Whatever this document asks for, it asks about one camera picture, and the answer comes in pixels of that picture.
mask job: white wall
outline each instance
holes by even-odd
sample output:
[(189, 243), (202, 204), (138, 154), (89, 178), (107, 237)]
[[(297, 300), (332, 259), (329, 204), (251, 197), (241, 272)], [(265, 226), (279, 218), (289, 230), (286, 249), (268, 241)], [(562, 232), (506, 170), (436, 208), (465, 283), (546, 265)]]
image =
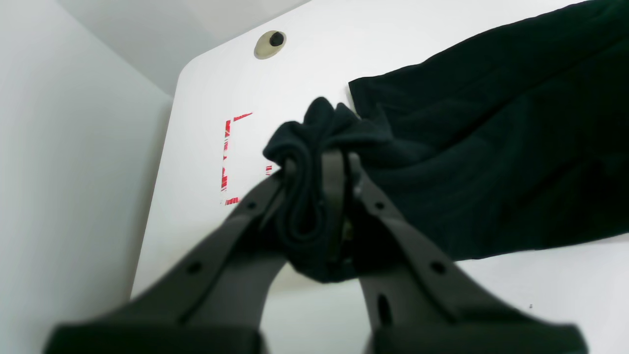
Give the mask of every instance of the white wall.
[(307, 0), (57, 0), (168, 94), (199, 54)]
[(128, 298), (170, 106), (55, 1), (1, 1), (0, 353)]

